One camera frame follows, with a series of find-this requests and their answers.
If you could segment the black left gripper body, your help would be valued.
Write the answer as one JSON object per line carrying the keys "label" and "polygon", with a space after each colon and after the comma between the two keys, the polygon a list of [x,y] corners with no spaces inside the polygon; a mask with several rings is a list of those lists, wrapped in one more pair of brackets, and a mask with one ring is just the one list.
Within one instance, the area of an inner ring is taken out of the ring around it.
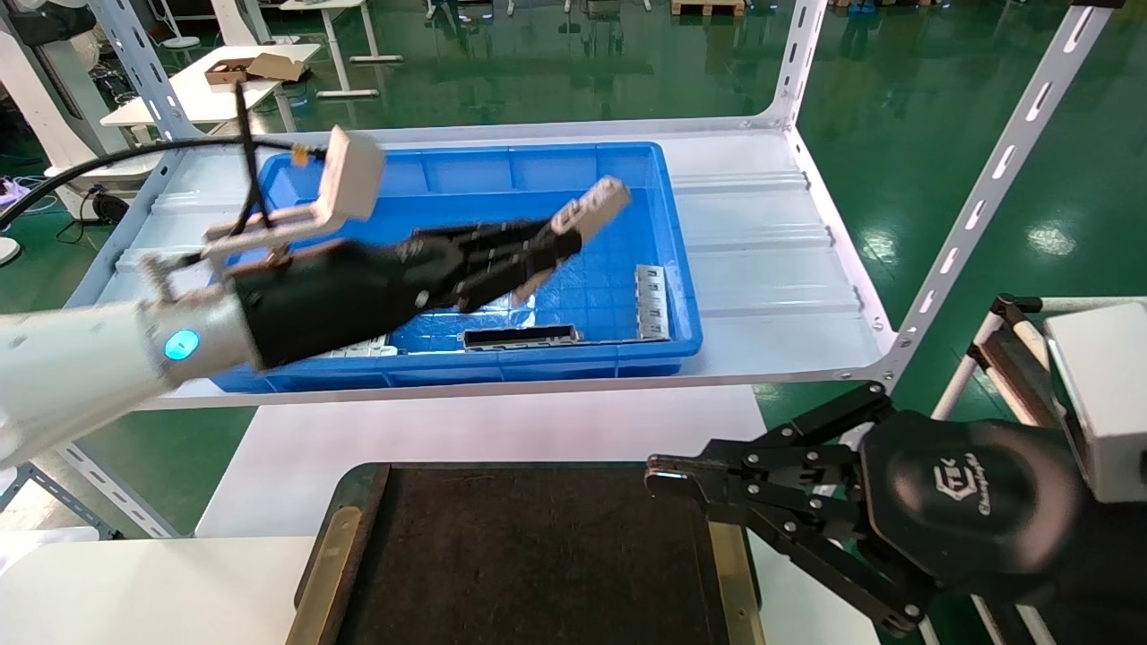
{"label": "black left gripper body", "polygon": [[446,302],[461,279],[460,230],[422,230],[400,244],[340,238],[290,261],[235,269],[253,370],[282,367],[377,339]]}

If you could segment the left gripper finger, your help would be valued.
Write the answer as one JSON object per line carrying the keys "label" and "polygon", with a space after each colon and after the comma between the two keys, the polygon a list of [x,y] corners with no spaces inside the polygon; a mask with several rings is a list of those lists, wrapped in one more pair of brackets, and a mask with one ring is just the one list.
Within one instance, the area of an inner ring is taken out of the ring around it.
{"label": "left gripper finger", "polygon": [[525,254],[553,254],[557,261],[582,251],[584,238],[577,230],[557,233],[548,219],[516,219],[448,228],[448,240],[466,254],[467,261],[512,261]]}
{"label": "left gripper finger", "polygon": [[460,280],[452,290],[452,305],[462,312],[476,312],[500,297],[510,297],[512,305],[520,305],[540,290],[563,264],[565,261],[522,258],[496,262]]}

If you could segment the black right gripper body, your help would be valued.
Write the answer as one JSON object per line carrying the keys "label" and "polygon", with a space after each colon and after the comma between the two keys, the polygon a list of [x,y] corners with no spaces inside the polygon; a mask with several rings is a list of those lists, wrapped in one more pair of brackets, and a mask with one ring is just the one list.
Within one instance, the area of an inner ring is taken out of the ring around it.
{"label": "black right gripper body", "polygon": [[1058,642],[1144,644],[1144,503],[1098,502],[1066,438],[902,411],[858,446],[863,546],[920,619],[942,595],[1031,606]]}

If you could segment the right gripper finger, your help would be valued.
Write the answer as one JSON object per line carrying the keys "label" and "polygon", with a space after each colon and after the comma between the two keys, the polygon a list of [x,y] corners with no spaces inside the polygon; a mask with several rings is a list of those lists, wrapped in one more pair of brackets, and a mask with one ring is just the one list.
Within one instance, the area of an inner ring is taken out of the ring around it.
{"label": "right gripper finger", "polygon": [[894,402],[883,384],[858,384],[759,437],[713,438],[693,457],[650,456],[643,483],[649,490],[682,490],[728,477],[775,485],[838,485],[859,474],[858,449],[843,443],[844,434],[892,413]]}
{"label": "right gripper finger", "polygon": [[848,554],[816,527],[771,502],[775,485],[746,482],[647,482],[651,495],[682,495],[697,502],[711,521],[746,527],[780,555],[885,632],[915,632],[928,596],[894,585]]}

